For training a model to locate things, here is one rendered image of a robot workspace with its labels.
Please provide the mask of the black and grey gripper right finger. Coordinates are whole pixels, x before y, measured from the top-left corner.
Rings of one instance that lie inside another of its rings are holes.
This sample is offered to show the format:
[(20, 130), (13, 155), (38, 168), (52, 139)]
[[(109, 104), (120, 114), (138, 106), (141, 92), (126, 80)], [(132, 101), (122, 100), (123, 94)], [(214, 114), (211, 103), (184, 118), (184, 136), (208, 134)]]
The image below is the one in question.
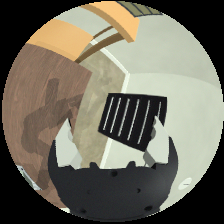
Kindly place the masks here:
[(178, 155), (172, 138), (156, 116), (153, 117), (152, 126), (152, 140), (143, 155), (144, 167), (153, 168), (163, 176), (165, 195), (169, 195), (178, 171)]

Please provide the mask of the white flat base plate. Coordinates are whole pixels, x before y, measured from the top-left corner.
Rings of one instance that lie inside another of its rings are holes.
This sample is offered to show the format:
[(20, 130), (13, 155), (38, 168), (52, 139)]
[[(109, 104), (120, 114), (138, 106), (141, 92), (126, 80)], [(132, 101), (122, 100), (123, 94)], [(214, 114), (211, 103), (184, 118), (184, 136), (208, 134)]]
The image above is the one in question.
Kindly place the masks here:
[(18, 170), (23, 171), (25, 173), (25, 175), (30, 179), (30, 181), (33, 184), (34, 190), (42, 190), (31, 178), (30, 176), (27, 174), (27, 172), (24, 170), (24, 168), (22, 166), (18, 166), (16, 165)]

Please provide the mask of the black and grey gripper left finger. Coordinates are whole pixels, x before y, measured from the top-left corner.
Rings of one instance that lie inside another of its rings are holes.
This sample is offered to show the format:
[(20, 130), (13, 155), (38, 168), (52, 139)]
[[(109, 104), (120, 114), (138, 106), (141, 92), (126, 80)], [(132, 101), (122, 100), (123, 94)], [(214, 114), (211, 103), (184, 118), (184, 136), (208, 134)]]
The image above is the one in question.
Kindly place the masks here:
[(62, 182), (71, 171), (80, 169), (82, 157), (76, 145), (72, 143), (71, 123), (66, 119), (53, 140), (48, 156), (48, 172), (58, 196), (63, 198)]

